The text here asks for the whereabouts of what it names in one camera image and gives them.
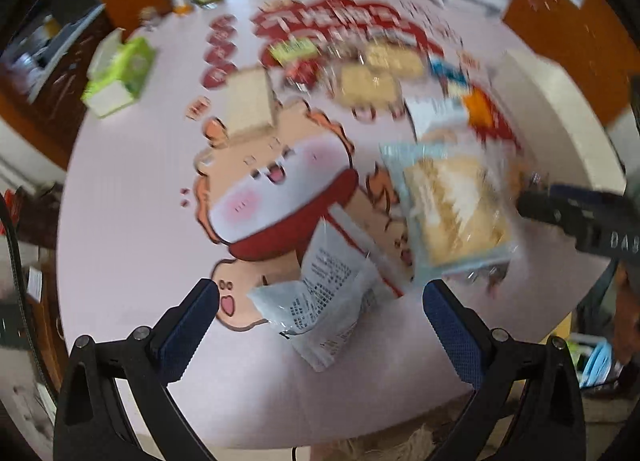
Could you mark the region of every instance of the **tissue box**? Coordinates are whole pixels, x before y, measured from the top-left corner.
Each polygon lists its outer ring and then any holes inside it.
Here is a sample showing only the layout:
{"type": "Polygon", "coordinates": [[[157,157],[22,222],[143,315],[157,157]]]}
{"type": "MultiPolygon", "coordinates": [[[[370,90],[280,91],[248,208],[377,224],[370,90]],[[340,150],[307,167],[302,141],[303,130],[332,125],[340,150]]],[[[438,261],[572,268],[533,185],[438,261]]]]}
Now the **tissue box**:
{"type": "Polygon", "coordinates": [[[156,57],[156,50],[144,37],[122,44],[121,33],[120,29],[115,30],[98,45],[87,72],[89,82],[82,94],[82,102],[98,118],[140,98],[156,57]]]}

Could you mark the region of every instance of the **cartoon dog face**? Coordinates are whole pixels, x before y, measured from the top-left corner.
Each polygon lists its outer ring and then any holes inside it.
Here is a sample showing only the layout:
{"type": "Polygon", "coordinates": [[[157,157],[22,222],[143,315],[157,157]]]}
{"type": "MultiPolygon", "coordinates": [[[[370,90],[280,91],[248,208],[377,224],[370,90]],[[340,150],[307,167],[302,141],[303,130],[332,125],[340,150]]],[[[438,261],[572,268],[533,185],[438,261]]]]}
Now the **cartoon dog face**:
{"type": "Polygon", "coordinates": [[[204,133],[210,149],[196,158],[198,221],[238,259],[295,250],[327,207],[347,203],[358,185],[342,127],[300,99],[278,109],[275,128],[249,141],[230,143],[215,118],[204,133]]]}

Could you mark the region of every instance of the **pink cheek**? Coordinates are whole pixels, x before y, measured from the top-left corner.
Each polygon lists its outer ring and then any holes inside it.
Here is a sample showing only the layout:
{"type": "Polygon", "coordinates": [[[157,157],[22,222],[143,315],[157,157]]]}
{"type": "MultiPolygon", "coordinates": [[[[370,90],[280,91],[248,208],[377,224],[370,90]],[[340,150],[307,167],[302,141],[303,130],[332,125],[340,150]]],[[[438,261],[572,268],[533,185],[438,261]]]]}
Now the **pink cheek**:
{"type": "Polygon", "coordinates": [[[335,162],[334,153],[323,146],[309,147],[304,152],[306,166],[310,168],[323,169],[331,167],[335,162]]]}
{"type": "Polygon", "coordinates": [[[251,188],[245,188],[225,201],[222,213],[228,221],[240,222],[251,219],[259,206],[260,195],[251,188]]]}

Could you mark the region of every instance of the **cartoon dog illustration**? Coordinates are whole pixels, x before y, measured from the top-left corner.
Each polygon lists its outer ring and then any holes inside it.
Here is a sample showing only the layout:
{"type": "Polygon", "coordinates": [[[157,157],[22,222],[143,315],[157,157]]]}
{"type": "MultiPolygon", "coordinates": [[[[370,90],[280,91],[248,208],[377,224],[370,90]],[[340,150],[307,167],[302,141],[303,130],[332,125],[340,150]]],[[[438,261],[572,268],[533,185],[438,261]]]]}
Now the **cartoon dog illustration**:
{"type": "Polygon", "coordinates": [[[246,296],[258,285],[300,278],[300,261],[319,218],[340,204],[389,257],[410,266],[404,220],[389,215],[398,200],[375,174],[360,186],[353,143],[342,126],[302,99],[276,110],[269,133],[229,145],[224,125],[204,123],[209,149],[196,157],[196,218],[233,259],[220,261],[212,279],[220,290],[218,318],[230,329],[264,322],[246,296]]]}

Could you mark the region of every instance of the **cable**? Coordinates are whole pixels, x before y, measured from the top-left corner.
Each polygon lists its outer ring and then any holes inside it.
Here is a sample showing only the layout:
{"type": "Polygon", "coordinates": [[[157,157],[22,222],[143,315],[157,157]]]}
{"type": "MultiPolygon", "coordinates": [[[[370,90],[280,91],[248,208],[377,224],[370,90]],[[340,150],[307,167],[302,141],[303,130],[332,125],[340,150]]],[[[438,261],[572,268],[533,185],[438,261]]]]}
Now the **cable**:
{"type": "Polygon", "coordinates": [[[26,288],[24,286],[24,276],[22,275],[22,262],[20,261],[20,248],[18,248],[18,239],[15,234],[14,224],[11,221],[11,214],[4,202],[4,197],[0,196],[0,221],[4,225],[6,234],[6,243],[9,247],[9,258],[11,260],[11,269],[14,275],[14,287],[18,292],[18,307],[20,308],[20,316],[24,322],[27,330],[27,340],[29,341],[29,347],[33,353],[34,363],[40,375],[40,379],[44,381],[44,386],[47,388],[47,393],[54,403],[58,402],[58,391],[55,390],[49,372],[44,368],[44,360],[38,345],[35,343],[31,327],[29,326],[29,320],[27,319],[27,300],[26,300],[26,288]]]}

